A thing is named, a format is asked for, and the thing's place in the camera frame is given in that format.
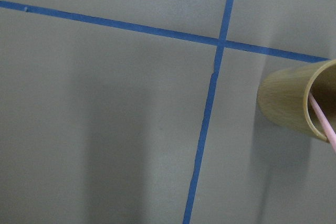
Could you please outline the tan bamboo cup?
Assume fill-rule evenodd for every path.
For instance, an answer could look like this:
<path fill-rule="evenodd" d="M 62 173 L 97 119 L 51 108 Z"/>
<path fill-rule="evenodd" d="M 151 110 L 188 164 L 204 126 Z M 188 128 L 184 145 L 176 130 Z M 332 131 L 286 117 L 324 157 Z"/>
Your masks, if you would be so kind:
<path fill-rule="evenodd" d="M 335 127 L 335 60 L 269 74 L 259 85 L 257 103 L 263 115 L 275 124 L 327 142 L 308 101 L 309 94 Z"/>

